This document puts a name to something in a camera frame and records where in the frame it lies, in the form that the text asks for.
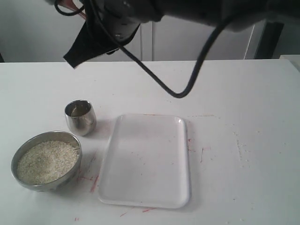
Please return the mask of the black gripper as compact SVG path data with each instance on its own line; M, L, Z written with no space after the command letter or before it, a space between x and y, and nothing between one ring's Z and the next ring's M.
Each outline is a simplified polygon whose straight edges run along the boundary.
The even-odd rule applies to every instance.
M72 67L115 52L135 37L139 24L106 7L104 0L84 1L86 22L63 59Z

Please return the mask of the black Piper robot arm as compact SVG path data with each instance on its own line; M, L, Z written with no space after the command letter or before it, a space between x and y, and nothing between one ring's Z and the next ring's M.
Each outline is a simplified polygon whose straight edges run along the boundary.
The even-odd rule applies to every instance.
M86 21L63 57L73 68L118 49L103 29L121 45L127 45L140 24L159 22L163 16L217 26L237 15L227 27L232 31L244 30L262 20L300 21L298 0L85 0L83 6Z

